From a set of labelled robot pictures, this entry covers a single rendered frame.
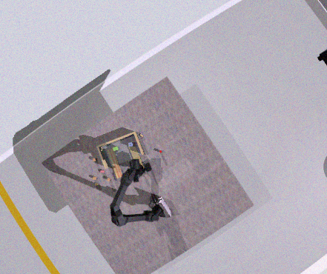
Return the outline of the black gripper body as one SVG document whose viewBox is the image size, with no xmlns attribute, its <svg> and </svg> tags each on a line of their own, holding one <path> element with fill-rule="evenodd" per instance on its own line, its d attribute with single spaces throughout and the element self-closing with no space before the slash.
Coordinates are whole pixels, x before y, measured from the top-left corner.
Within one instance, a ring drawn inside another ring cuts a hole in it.
<svg viewBox="0 0 327 274">
<path fill-rule="evenodd" d="M 143 167 L 140 167 L 138 170 L 140 170 L 140 172 L 141 172 L 141 176 L 142 176 L 142 172 L 149 172 L 149 171 L 151 171 L 152 169 L 151 169 L 151 166 L 150 166 L 150 164 L 149 163 L 147 163 L 147 164 L 144 164 L 144 166 L 145 166 L 145 168 L 143 168 Z"/>
</svg>

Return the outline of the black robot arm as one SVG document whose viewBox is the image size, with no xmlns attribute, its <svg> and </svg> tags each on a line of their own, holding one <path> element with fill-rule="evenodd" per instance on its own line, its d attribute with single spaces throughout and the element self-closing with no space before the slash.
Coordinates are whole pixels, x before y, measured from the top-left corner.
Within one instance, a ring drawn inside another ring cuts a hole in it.
<svg viewBox="0 0 327 274">
<path fill-rule="evenodd" d="M 159 205 L 155 205 L 152 210 L 143 210 L 141 214 L 133 215 L 123 215 L 119 205 L 125 195 L 125 192 L 131 182 L 139 182 L 139 177 L 141 176 L 140 170 L 138 170 L 142 165 L 139 163 L 139 159 L 132 159 L 129 161 L 130 169 L 127 169 L 125 173 L 122 174 L 121 184 L 119 189 L 110 204 L 111 209 L 111 221 L 118 227 L 125 225 L 128 222 L 133 221 L 147 221 L 153 222 L 159 220 L 159 215 L 164 211 Z"/>
</svg>

